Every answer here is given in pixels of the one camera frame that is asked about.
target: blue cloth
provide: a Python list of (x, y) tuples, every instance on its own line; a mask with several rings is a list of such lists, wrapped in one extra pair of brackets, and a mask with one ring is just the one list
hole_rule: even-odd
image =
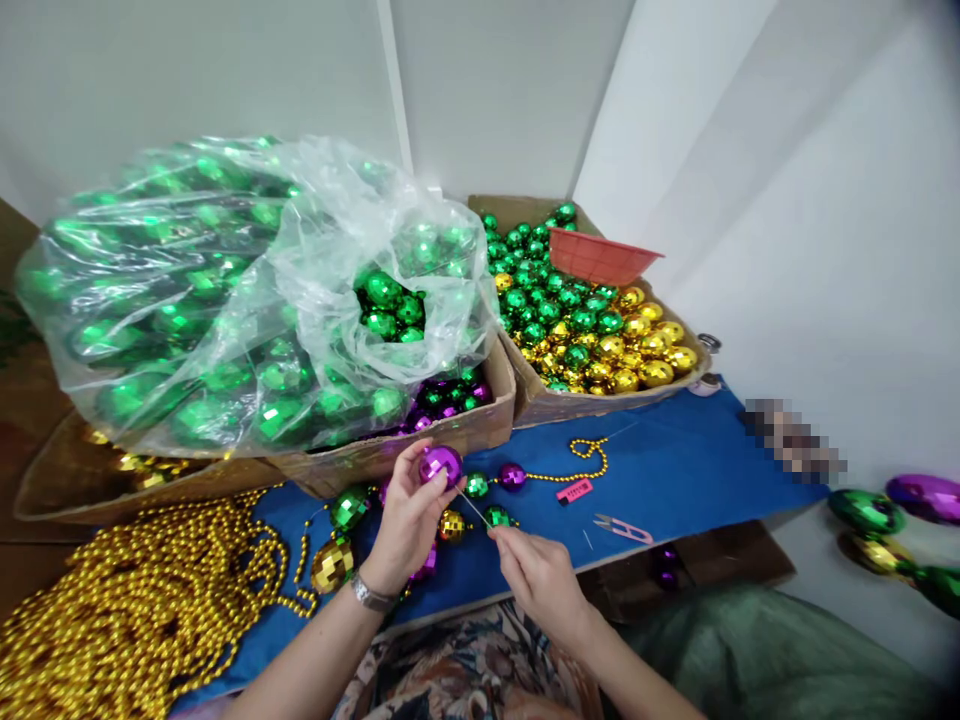
[[(574, 567), (598, 565), (638, 545), (594, 525), (595, 513), (642, 528), (655, 542), (662, 542), (800, 507), (828, 494), (826, 486), (800, 484), (782, 472), (747, 436), (737, 418), (741, 410), (740, 401), (726, 389), (710, 398), (681, 392), (645, 408), (519, 430), (506, 445), (469, 456), (465, 467), (490, 477), (507, 461), (544, 475), (594, 472), (600, 458), (594, 454), (584, 460), (573, 455), (570, 441), (599, 440), (623, 430), (603, 445), (610, 467), (593, 481), (593, 492), (566, 507), (556, 498), (565, 485), (538, 480), (529, 480), (515, 494), (492, 485), (487, 497), (477, 501), (481, 510), (494, 503), (503, 505), (523, 530), (564, 543)], [(276, 528), (290, 546), (291, 567), (284, 586), (288, 596), (295, 591), (291, 578), (304, 521), (322, 505), (287, 483), (268, 492), (255, 510), (255, 516)], [(478, 603), (509, 590), (500, 574), (496, 546), (486, 538), (480, 519), (462, 498), (456, 498), (453, 507), (476, 528), (460, 545), (438, 547), (436, 577), (402, 604), (394, 623)], [(314, 518), (310, 558), (329, 538), (326, 515), (321, 511)], [(376, 511), (352, 534), (361, 558), (372, 546), (378, 525)], [(233, 665), (206, 687), (182, 698), (175, 709), (245, 687), (306, 622), (286, 608), (268, 608), (243, 638)]]

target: open cardboard box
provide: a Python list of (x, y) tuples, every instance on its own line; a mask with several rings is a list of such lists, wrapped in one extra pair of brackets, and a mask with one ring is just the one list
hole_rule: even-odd
[[(467, 205), (480, 215), (493, 213), (497, 216), (501, 228), (506, 231), (521, 222), (529, 222), (531, 225), (538, 224), (564, 202), (567, 201), (508, 195), (471, 195)], [(577, 225), (582, 232), (603, 237), (603, 234), (579, 206), (577, 206)], [(683, 326), (683, 344), (696, 350), (699, 357), (699, 362), (693, 372), (670, 385), (624, 395), (597, 396), (561, 393), (547, 389), (537, 371), (524, 359), (520, 348), (514, 344), (506, 333), (501, 332), (501, 340), (503, 340), (507, 355), (510, 358), (510, 364), (513, 365), (517, 375), (515, 427), (519, 429), (589, 415), (605, 415), (618, 410), (650, 405), (676, 395), (684, 388), (693, 385), (703, 373), (710, 369), (710, 354), (697, 339), (696, 334), (654, 294), (648, 282), (642, 278), (637, 278), (634, 284), (643, 290), (648, 300), (657, 302), (663, 307), (664, 320), (673, 320)]]
[(268, 459), (310, 495), (330, 498), (350, 485), (388, 477), (397, 455), (420, 438), (431, 437), (435, 444), (449, 445), (461, 455), (503, 445), (513, 430), (516, 383), (501, 342), (493, 344), (480, 368), (493, 391), (494, 399), (489, 405), (402, 437), (371, 438), (326, 452), (287, 453)]

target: pink handle scissors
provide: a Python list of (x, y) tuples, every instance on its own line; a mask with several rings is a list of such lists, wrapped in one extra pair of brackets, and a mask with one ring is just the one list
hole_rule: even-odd
[(596, 513), (596, 516), (597, 519), (593, 521), (594, 525), (602, 527), (604, 530), (609, 530), (614, 535), (630, 538), (631, 540), (644, 543), (645, 545), (653, 545), (653, 536), (650, 535), (650, 533), (648, 533), (646, 530), (641, 530), (633, 525), (628, 525), (627, 523), (623, 522), (623, 520), (617, 520), (609, 515), (601, 515), (600, 513)]

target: cardboard box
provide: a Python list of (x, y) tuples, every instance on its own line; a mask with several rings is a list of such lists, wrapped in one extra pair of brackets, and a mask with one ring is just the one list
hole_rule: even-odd
[(224, 497), (286, 480), (263, 460), (235, 458), (166, 485), (121, 495), (129, 485), (111, 469), (116, 451), (84, 441), (85, 427), (83, 418), (72, 412), (54, 430), (23, 477), (14, 504), (18, 519), (110, 525), (145, 508)]
[[(471, 210), (481, 215), (488, 212), (493, 213), (497, 216), (501, 228), (506, 230), (521, 222), (529, 222), (531, 225), (542, 222), (558, 205), (564, 202), (567, 201), (504, 195), (471, 195), (467, 205)], [(577, 225), (582, 232), (603, 237), (603, 234), (579, 206), (577, 206)], [(605, 415), (618, 410), (628, 410), (660, 402), (694, 384), (703, 373), (710, 369), (710, 354), (697, 339), (696, 334), (668, 305), (664, 304), (654, 294), (648, 282), (642, 278), (637, 278), (634, 284), (643, 290), (647, 300), (659, 303), (663, 307), (664, 320), (673, 320), (683, 326), (683, 344), (694, 349), (699, 357), (696, 369), (670, 385), (641, 390), (636, 393), (609, 396), (561, 393), (547, 389), (546, 385), (540, 380), (537, 371), (523, 358), (520, 348), (506, 333), (501, 332), (501, 340), (507, 348), (507, 355), (517, 376), (517, 402), (514, 420), (516, 428), (562, 422), (589, 415)]]
[(426, 430), (403, 437), (372, 438), (327, 452), (288, 453), (268, 459), (310, 495), (330, 498), (350, 485), (389, 476), (397, 455), (423, 437), (432, 437), (438, 445), (450, 445), (461, 455), (503, 445), (513, 430), (516, 384), (500, 342), (494, 343), (490, 356), (480, 367), (493, 391), (494, 401), (490, 405), (441, 420)]

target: red plastic basket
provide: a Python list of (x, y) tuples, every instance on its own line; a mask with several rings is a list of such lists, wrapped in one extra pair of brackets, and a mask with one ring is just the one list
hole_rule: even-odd
[(660, 253), (572, 232), (550, 230), (550, 262), (557, 270), (601, 285), (629, 285)]

